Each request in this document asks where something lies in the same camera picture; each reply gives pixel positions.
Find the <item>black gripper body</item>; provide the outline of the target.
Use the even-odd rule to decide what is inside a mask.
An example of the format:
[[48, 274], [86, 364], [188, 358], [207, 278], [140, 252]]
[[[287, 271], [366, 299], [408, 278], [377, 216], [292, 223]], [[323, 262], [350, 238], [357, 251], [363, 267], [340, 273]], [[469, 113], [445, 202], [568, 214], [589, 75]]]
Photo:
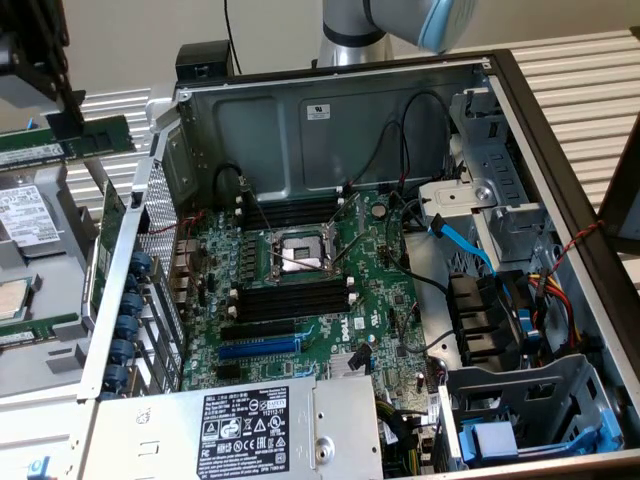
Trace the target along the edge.
[[69, 46], [69, 32], [61, 0], [2, 1], [1, 33], [11, 34], [36, 67], [56, 66], [68, 72], [64, 49]]

